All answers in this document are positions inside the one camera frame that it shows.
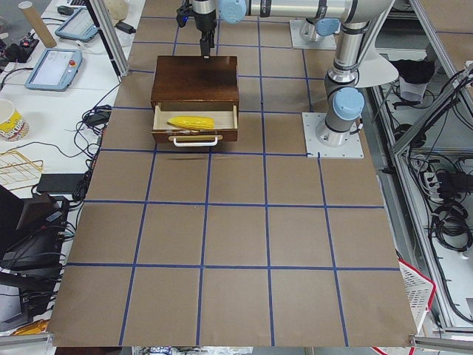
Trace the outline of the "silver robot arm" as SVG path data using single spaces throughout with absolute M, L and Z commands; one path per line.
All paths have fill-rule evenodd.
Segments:
M 307 42 L 317 42 L 339 31 L 341 22 L 337 18 L 306 18 L 299 34 Z
M 371 23 L 382 23 L 382 15 L 392 4 L 392 1 L 184 1 L 177 10 L 176 20 L 184 27 L 188 18 L 194 19 L 201 32 L 203 58 L 209 58 L 214 48 L 218 19 L 229 24 L 236 24 L 246 16 L 339 20 L 339 40 L 324 78 L 329 109 L 316 128 L 316 136 L 325 146 L 340 147 L 348 141 L 351 127 L 364 108 L 364 96 L 355 88 L 355 82 L 359 78 L 362 51 L 378 34 Z

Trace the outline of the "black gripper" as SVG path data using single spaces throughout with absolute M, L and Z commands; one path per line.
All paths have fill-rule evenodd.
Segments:
M 208 48 L 214 48 L 214 29 L 217 25 L 216 11 L 201 14 L 194 13 L 196 28 L 202 33 L 200 38 L 200 52 L 203 58 L 208 58 Z

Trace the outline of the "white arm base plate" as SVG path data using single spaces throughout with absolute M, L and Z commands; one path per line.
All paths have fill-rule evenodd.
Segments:
M 335 34 L 340 30 L 336 18 L 303 18 L 290 20 L 292 48 L 335 50 Z
M 303 112 L 304 140 L 309 158 L 362 159 L 364 153 L 356 125 L 345 133 L 330 131 L 325 112 Z

